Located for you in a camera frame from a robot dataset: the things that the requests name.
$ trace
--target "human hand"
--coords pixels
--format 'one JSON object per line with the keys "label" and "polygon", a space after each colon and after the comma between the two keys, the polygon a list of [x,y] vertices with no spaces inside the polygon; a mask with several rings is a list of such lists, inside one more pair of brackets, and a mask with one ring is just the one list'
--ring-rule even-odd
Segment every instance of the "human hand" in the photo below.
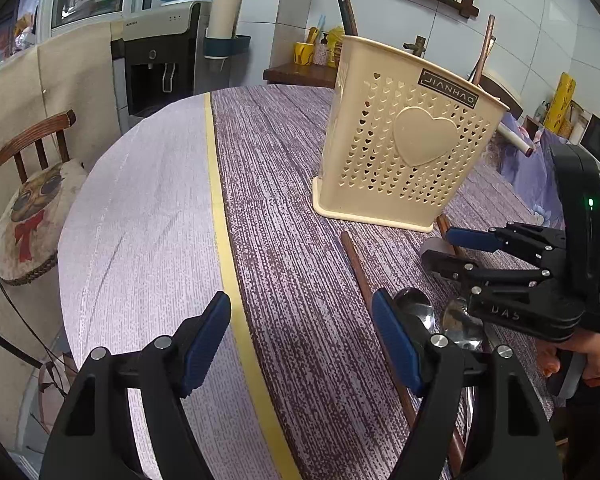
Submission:
{"label": "human hand", "polygon": [[560,370],[560,360],[555,355],[558,348],[586,354],[587,366],[584,368],[582,378],[585,380],[600,378],[600,334],[577,328],[573,336],[563,343],[536,340],[538,367],[545,377]]}

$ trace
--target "screw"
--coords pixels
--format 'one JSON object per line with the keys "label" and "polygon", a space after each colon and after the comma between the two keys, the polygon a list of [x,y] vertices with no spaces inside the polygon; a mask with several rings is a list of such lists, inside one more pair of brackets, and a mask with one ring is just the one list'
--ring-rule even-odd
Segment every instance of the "screw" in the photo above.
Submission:
{"label": "screw", "polygon": [[500,345],[498,346],[498,355],[500,357],[502,357],[503,359],[509,359],[510,357],[513,357],[513,350],[508,347],[507,345]]}
{"label": "screw", "polygon": [[171,338],[168,335],[161,335],[154,341],[154,346],[162,350],[163,348],[169,348],[171,345]]}
{"label": "screw", "polygon": [[91,350],[91,359],[93,359],[94,361],[98,361],[100,359],[102,359],[105,355],[107,355],[107,349],[104,348],[104,346],[98,346],[97,348],[94,348],[93,350]]}
{"label": "screw", "polygon": [[449,339],[447,339],[442,334],[432,335],[430,341],[433,346],[437,346],[438,348],[444,348],[446,345],[449,344]]}

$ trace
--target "red bow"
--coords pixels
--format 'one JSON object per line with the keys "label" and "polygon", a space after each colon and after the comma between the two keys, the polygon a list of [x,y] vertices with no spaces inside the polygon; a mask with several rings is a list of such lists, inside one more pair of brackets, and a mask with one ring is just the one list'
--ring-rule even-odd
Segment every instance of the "red bow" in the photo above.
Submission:
{"label": "red bow", "polygon": [[42,218],[45,215],[45,210],[41,210],[37,215],[32,216],[21,224],[16,225],[16,243],[20,241],[22,238],[22,243],[20,244],[20,263],[24,263],[27,260],[32,260],[31,250],[29,249],[29,239],[31,237],[31,232],[37,230],[38,224],[42,222]]}

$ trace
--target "yellow container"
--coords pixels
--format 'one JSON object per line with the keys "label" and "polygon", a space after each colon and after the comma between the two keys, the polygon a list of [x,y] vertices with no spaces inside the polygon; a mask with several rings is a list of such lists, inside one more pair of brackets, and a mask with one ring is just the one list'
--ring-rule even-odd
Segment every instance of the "yellow container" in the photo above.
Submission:
{"label": "yellow container", "polygon": [[294,63],[296,65],[311,65],[314,61],[313,43],[295,43],[294,44]]}
{"label": "yellow container", "polygon": [[549,111],[544,118],[544,127],[557,134],[560,131],[562,118],[569,109],[571,98],[576,89],[576,80],[566,72],[562,72],[554,99],[551,101]]}
{"label": "yellow container", "polygon": [[425,59],[345,36],[315,211],[430,232],[507,109]]}

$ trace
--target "heart-shaped emblem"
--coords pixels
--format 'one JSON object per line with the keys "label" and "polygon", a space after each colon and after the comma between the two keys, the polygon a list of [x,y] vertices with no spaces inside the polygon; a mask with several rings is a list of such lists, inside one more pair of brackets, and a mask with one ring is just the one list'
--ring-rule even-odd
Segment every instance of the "heart-shaped emblem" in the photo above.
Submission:
{"label": "heart-shaped emblem", "polygon": [[404,108],[394,119],[394,144],[408,166],[421,166],[450,152],[458,143],[456,124],[433,118],[417,106]]}

